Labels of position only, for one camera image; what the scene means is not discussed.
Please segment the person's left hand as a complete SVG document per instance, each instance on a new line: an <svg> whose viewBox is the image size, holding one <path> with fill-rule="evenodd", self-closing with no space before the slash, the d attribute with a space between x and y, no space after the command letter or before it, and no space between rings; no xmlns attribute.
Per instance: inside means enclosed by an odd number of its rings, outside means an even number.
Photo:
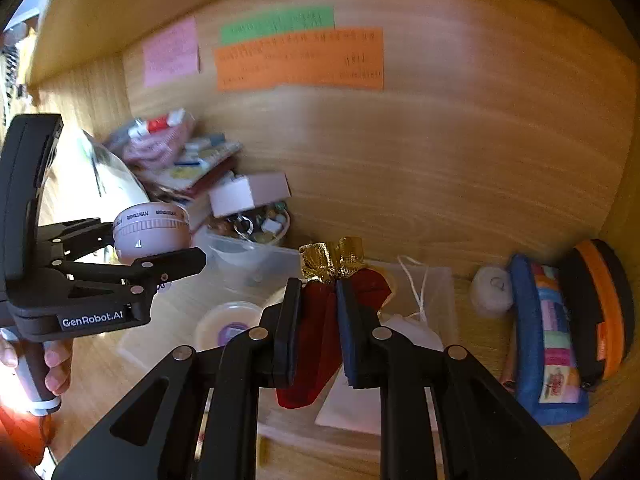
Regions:
<svg viewBox="0 0 640 480"><path fill-rule="evenodd" d="M70 367L72 366L74 342L71 339L56 340L44 352L44 362L49 367L48 374L44 378L47 389L56 396L70 388ZM18 365L18 354L13 344L1 337L1 363L10 370L15 370Z"/></svg>

